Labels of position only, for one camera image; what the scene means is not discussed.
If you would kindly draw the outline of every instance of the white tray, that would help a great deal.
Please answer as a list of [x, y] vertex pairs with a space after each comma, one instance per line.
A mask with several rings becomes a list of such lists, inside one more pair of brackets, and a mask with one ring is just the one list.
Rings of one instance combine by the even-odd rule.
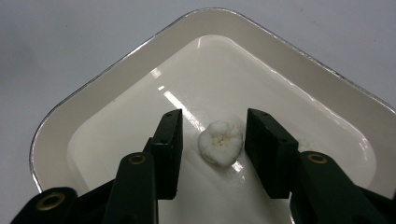
[[357, 185], [392, 196], [394, 110], [218, 8], [181, 17], [57, 105], [35, 134], [32, 173], [39, 190], [85, 193], [114, 178], [122, 157], [143, 150], [162, 114], [182, 108], [178, 192], [160, 201], [161, 223], [290, 223], [288, 202], [268, 198], [244, 152], [223, 169], [199, 154], [198, 135], [210, 122], [244, 133], [250, 107], [272, 114], [301, 151], [324, 152]]

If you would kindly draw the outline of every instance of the tray rim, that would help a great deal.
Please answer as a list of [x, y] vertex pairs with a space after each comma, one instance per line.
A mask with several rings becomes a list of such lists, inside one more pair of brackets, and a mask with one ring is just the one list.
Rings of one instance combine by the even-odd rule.
[[231, 13], [234, 14], [240, 18], [242, 18], [243, 20], [248, 21], [249, 23], [253, 24], [254, 26], [256, 26], [257, 28], [259, 28], [260, 30], [262, 30], [263, 32], [267, 33], [269, 36], [273, 37], [274, 39], [278, 40], [279, 42], [281, 42], [282, 44], [284, 44], [286, 47], [289, 47], [290, 49], [294, 50], [295, 52], [301, 54], [302, 56], [304, 56], [306, 59], [308, 59], [310, 62], [315, 63], [316, 65], [318, 65], [319, 67], [321, 67], [322, 69], [326, 70], [327, 72], [329, 72], [330, 74], [334, 75], [337, 78], [340, 78], [342, 81], [344, 81], [345, 83], [351, 85], [353, 88], [355, 88], [357, 91], [363, 93], [364, 95], [366, 95], [368, 98], [375, 100], [376, 102], [380, 103], [384, 108], [386, 108], [388, 110], [388, 112], [390, 112], [393, 115], [396, 115], [396, 109], [394, 107], [392, 107], [390, 104], [388, 104], [387, 102], [383, 101], [382, 99], [380, 99], [379, 97], [377, 97], [376, 95], [374, 95], [373, 93], [367, 91], [366, 89], [364, 89], [363, 87], [359, 86], [358, 84], [354, 83], [353, 81], [347, 79], [346, 77], [340, 75], [339, 73], [337, 73], [336, 71], [332, 70], [329, 66], [327, 66], [326, 64], [320, 62], [319, 60], [315, 59], [314, 57], [310, 56], [309, 54], [307, 54], [306, 52], [304, 52], [303, 50], [295, 47], [294, 45], [292, 45], [290, 42], [286, 41], [285, 39], [283, 39], [282, 37], [274, 34], [273, 32], [271, 32], [270, 30], [268, 30], [267, 28], [264, 28], [263, 26], [261, 26], [260, 24], [258, 24], [257, 22], [253, 21], [252, 19], [248, 18], [247, 16], [238, 13], [236, 11], [227, 9], [227, 8], [223, 8], [223, 7], [205, 7], [205, 8], [200, 8], [200, 9], [195, 9], [191, 12], [188, 12], [182, 16], [180, 16], [179, 18], [177, 18], [175, 21], [171, 22], [169, 25], [165, 26], [163, 29], [161, 29], [160, 32], [158, 32], [157, 34], [153, 35], [152, 37], [150, 37], [148, 40], [146, 40], [145, 42], [143, 42], [141, 45], [139, 45], [137, 48], [131, 50], [129, 53], [127, 53], [126, 55], [124, 55], [123, 57], [121, 57], [119, 60], [117, 60], [116, 62], [114, 62], [113, 64], [111, 64], [107, 69], [105, 69], [103, 72], [101, 72], [99, 75], [97, 75], [96, 77], [92, 78], [90, 81], [88, 81], [87, 83], [85, 83], [84, 85], [82, 85], [80, 88], [78, 88], [76, 91], [72, 92], [70, 95], [68, 95], [66, 98], [64, 98], [59, 104], [57, 104], [55, 107], [53, 107], [51, 109], [51, 111], [42, 119], [42, 121], [40, 122], [40, 124], [38, 125], [32, 143], [30, 145], [30, 151], [29, 151], [29, 167], [30, 167], [30, 172], [31, 175], [33, 177], [33, 180], [35, 181], [35, 184], [37, 186], [37, 189], [39, 192], [43, 191], [43, 187], [41, 186], [40, 180], [38, 179], [38, 175], [36, 173], [35, 170], [35, 160], [34, 160], [34, 154], [35, 154], [35, 142], [38, 138], [38, 136], [40, 135], [40, 130], [43, 128], [43, 126], [46, 124], [46, 122], [48, 121], [48, 119], [50, 118], [50, 116], [59, 108], [61, 107], [64, 103], [66, 103], [69, 99], [71, 99], [72, 97], [76, 96], [79, 92], [81, 92], [82, 90], [84, 90], [87, 86], [89, 86], [90, 84], [92, 84], [96, 79], [98, 79], [99, 77], [103, 76], [104, 74], [106, 74], [109, 70], [111, 70], [113, 67], [117, 66], [118, 64], [120, 64], [121, 62], [123, 62], [126, 58], [128, 58], [129, 56], [135, 54], [136, 52], [138, 52], [139, 50], [141, 50], [143, 47], [145, 47], [146, 45], [148, 45], [150, 42], [152, 42], [154, 39], [156, 39], [159, 35], [161, 35], [164, 31], [168, 30], [169, 28], [173, 27], [176, 23], [178, 23], [179, 21], [193, 15], [196, 13], [201, 13], [201, 12], [205, 12], [205, 11], [222, 11], [222, 12], [227, 12], [227, 13]]

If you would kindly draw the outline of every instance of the white table surface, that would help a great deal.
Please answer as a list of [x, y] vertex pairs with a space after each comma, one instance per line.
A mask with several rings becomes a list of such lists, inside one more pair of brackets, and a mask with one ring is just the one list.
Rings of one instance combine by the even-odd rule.
[[0, 223], [38, 191], [29, 148], [70, 93], [181, 15], [237, 11], [396, 107], [396, 2], [1, 0]]

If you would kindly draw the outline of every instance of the gold screw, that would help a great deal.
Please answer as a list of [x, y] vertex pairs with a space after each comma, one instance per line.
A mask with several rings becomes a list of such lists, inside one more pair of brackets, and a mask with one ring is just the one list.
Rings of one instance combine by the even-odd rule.
[[61, 204], [65, 198], [66, 197], [61, 192], [52, 192], [46, 197], [40, 199], [40, 201], [35, 205], [35, 208], [37, 208], [38, 211], [48, 211]]

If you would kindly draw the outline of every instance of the tooth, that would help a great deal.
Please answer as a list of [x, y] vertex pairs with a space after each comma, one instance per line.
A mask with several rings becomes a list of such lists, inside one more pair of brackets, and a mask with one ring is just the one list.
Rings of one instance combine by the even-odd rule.
[[236, 161], [243, 143], [242, 132], [224, 121], [210, 123], [198, 138], [198, 148], [202, 157], [222, 167]]

